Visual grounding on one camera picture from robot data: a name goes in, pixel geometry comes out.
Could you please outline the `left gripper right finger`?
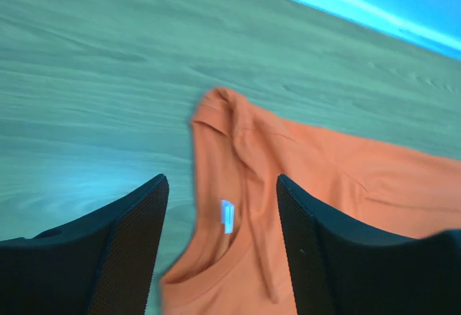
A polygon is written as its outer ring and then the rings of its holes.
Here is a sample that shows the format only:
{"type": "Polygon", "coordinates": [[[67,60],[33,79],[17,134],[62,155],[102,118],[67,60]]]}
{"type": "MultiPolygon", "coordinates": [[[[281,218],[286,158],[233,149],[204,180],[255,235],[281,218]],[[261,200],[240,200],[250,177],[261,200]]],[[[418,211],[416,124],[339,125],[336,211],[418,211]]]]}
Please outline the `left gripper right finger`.
{"type": "Polygon", "coordinates": [[[323,203],[289,177],[277,201],[299,314],[458,314],[460,232],[392,234],[323,203]]]}

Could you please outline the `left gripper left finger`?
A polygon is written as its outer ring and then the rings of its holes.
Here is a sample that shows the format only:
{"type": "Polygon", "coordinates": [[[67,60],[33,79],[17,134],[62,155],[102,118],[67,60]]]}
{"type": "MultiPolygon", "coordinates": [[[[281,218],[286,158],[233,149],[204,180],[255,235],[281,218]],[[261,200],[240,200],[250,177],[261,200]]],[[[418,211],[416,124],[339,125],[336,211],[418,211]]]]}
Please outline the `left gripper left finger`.
{"type": "Polygon", "coordinates": [[[32,238],[1,242],[2,314],[144,314],[169,197],[159,174],[32,238]]]}

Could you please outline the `orange t-shirt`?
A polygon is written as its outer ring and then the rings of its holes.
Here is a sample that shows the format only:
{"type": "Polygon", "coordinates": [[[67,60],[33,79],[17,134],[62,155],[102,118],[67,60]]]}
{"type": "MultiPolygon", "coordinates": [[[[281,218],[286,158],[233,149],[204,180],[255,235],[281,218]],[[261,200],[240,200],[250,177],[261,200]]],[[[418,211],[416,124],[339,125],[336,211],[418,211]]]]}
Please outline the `orange t-shirt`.
{"type": "Polygon", "coordinates": [[[458,314],[460,163],[217,88],[192,119],[197,222],[165,314],[458,314]]]}

